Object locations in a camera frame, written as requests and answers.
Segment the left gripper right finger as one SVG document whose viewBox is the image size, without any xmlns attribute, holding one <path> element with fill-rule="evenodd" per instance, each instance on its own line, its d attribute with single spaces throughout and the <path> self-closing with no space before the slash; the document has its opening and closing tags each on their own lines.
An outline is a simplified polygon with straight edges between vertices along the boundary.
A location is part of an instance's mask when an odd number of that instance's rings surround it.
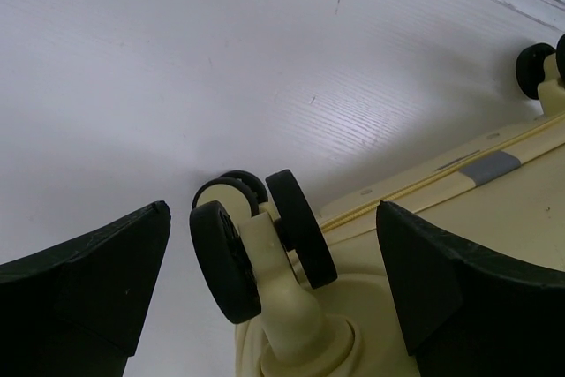
<svg viewBox="0 0 565 377">
<path fill-rule="evenodd" d="M 562 376 L 564 274 L 382 201 L 376 231 L 408 354 L 423 376 Z"/>
</svg>

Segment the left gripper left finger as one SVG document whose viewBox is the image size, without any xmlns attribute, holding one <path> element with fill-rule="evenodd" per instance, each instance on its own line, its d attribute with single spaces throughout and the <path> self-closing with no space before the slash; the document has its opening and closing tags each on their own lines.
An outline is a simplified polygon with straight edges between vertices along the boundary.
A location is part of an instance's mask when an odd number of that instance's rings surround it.
<svg viewBox="0 0 565 377">
<path fill-rule="evenodd" d="M 160 200 L 1 266 L 3 376 L 121 376 L 170 237 Z"/>
</svg>

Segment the yellow suitcase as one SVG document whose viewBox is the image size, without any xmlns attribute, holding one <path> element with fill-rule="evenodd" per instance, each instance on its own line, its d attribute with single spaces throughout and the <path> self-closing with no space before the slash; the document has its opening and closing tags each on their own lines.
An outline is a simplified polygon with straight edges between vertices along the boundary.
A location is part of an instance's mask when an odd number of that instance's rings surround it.
<svg viewBox="0 0 565 377">
<path fill-rule="evenodd" d="M 511 258 L 564 274 L 564 45 L 516 59 L 543 113 L 353 192 L 315 214 L 291 171 L 229 171 L 195 193 L 189 228 L 236 327 L 239 376 L 423 376 L 406 350 L 376 231 L 393 202 Z"/>
</svg>

